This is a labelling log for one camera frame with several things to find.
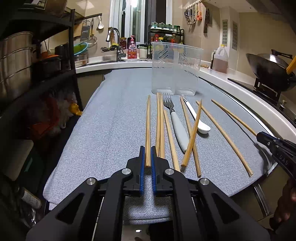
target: white countertop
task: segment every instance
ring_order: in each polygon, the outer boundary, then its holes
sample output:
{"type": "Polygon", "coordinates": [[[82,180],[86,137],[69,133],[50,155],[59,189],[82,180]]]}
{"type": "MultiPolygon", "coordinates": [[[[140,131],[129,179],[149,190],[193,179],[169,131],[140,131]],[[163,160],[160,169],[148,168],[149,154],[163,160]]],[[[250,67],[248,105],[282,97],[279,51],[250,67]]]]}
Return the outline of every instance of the white countertop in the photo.
{"type": "MultiPolygon", "coordinates": [[[[201,64],[210,65],[209,62],[202,61],[201,64]]],[[[103,69],[123,69],[123,68],[149,68],[152,67],[152,61],[134,60],[132,62],[106,62],[106,63],[92,63],[86,66],[76,68],[76,73],[83,73],[103,69]]],[[[296,143],[296,128],[275,108],[267,102],[246,90],[245,88],[233,83],[227,78],[245,82],[254,85],[255,79],[251,76],[243,74],[239,71],[228,69],[227,74],[214,71],[210,68],[201,67],[199,77],[216,85],[222,90],[226,91],[236,99],[240,100],[252,112],[260,116],[277,135],[296,143]]]]}

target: pink bottle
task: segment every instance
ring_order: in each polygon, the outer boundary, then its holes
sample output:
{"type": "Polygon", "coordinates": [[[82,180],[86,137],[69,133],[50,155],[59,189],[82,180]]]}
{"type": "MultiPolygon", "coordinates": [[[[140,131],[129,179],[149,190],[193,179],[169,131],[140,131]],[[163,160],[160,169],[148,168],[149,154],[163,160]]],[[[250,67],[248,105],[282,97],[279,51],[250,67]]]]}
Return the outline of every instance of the pink bottle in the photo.
{"type": "Polygon", "coordinates": [[[137,46],[133,37],[131,37],[131,41],[129,42],[128,46],[128,58],[137,58],[137,46]]]}

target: cabinet door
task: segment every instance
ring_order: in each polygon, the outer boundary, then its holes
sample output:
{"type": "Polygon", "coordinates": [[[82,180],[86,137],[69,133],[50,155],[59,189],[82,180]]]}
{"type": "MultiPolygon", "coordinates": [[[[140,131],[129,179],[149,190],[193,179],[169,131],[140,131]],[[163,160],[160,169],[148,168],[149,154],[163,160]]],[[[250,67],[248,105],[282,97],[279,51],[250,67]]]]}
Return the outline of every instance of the cabinet door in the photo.
{"type": "Polygon", "coordinates": [[[103,74],[94,74],[77,78],[82,105],[86,107],[90,97],[103,81],[103,74]]]}

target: kitchen cabinet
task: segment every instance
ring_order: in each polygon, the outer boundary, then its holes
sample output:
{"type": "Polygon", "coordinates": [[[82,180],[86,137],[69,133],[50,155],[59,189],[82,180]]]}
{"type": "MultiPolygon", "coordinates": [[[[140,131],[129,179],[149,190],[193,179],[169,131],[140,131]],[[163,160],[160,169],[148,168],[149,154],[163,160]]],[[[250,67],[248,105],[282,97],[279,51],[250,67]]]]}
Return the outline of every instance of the kitchen cabinet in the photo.
{"type": "Polygon", "coordinates": [[[100,86],[105,79],[104,75],[109,73],[110,70],[99,70],[77,74],[78,88],[82,101],[85,107],[92,94],[100,86]]]}

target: screw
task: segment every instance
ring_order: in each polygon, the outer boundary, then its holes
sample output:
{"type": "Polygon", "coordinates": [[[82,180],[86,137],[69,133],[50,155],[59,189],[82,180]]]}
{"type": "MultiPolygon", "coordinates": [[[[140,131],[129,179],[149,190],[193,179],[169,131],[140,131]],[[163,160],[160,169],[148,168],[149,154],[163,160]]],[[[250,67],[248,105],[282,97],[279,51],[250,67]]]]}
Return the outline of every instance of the screw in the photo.
{"type": "Polygon", "coordinates": [[[96,180],[94,178],[92,178],[92,177],[86,180],[86,183],[88,185],[93,185],[93,184],[95,184],[95,182],[96,182],[96,180]]]}
{"type": "Polygon", "coordinates": [[[124,174],[124,175],[128,175],[128,174],[131,173],[131,169],[129,169],[129,168],[123,168],[121,172],[122,172],[122,174],[124,174]]]}
{"type": "Polygon", "coordinates": [[[168,169],[165,170],[165,173],[168,174],[168,175],[172,175],[172,174],[174,174],[174,172],[175,171],[173,169],[171,169],[171,168],[168,168],[168,169]]]}
{"type": "Polygon", "coordinates": [[[210,181],[209,181],[209,179],[207,179],[207,178],[202,178],[202,179],[200,180],[200,183],[201,183],[202,185],[206,186],[206,185],[208,185],[208,184],[210,183],[210,181]]]}

